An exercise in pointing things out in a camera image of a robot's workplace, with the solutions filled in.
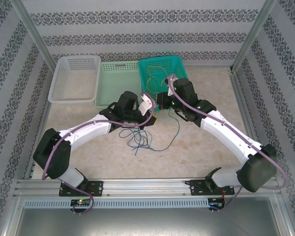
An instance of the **green plastic basket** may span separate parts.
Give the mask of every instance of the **green plastic basket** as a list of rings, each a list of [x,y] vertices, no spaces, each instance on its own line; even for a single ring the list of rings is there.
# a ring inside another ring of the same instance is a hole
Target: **green plastic basket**
[[[138,61],[102,62],[95,103],[97,109],[103,110],[111,103],[118,102],[120,95],[125,91],[134,92],[141,103],[142,88]]]
[[[164,80],[170,74],[179,79],[188,78],[179,56],[165,56],[140,60],[138,63],[142,90],[155,100],[160,92],[168,91]]]

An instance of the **metal base plate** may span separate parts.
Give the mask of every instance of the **metal base plate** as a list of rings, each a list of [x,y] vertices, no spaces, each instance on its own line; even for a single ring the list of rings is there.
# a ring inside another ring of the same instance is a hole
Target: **metal base plate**
[[[101,197],[103,193],[103,181],[88,181],[86,191],[90,193],[93,197]],[[86,195],[71,189],[64,183],[61,183],[59,196],[60,197],[82,197]]]
[[[223,195],[222,190],[224,189],[225,195],[234,195],[234,188],[225,186],[223,188],[216,189],[213,193],[206,187],[206,181],[201,179],[192,179],[185,181],[185,184],[190,186],[191,196],[212,196],[212,195]]]

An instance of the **white plastic basket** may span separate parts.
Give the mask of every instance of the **white plastic basket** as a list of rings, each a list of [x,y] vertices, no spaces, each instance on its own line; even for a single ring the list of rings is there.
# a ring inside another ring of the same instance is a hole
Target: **white plastic basket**
[[[50,86],[51,103],[94,105],[100,70],[99,56],[68,56],[58,60]]]

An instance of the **patterned wallpaper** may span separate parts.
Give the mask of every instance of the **patterned wallpaper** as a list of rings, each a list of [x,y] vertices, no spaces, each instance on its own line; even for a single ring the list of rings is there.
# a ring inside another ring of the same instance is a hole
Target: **patterned wallpaper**
[[[52,74],[8,0],[0,0],[0,221],[24,177]]]
[[[188,64],[231,65],[264,0],[25,0],[57,61],[179,55]]]
[[[280,0],[238,70],[261,142],[278,150],[289,177],[282,190],[295,229],[295,0]]]

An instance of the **beige floor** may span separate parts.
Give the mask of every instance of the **beige floor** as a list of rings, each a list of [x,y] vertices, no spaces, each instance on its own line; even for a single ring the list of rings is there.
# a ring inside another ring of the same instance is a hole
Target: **beige floor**
[[[224,117],[244,132],[231,81],[226,69],[199,69],[187,67],[199,99],[209,100]],[[153,135],[152,147],[162,149],[177,131],[177,122],[160,111],[154,126],[147,127]],[[62,130],[94,117],[94,107],[53,104],[46,129]],[[180,132],[171,147],[162,152],[140,149],[135,152],[121,139],[119,130],[97,137],[71,154],[70,163],[87,178],[167,178],[204,177],[216,167],[239,164],[235,156],[213,135],[194,123],[178,118]],[[42,170],[36,165],[33,178],[41,178]]]

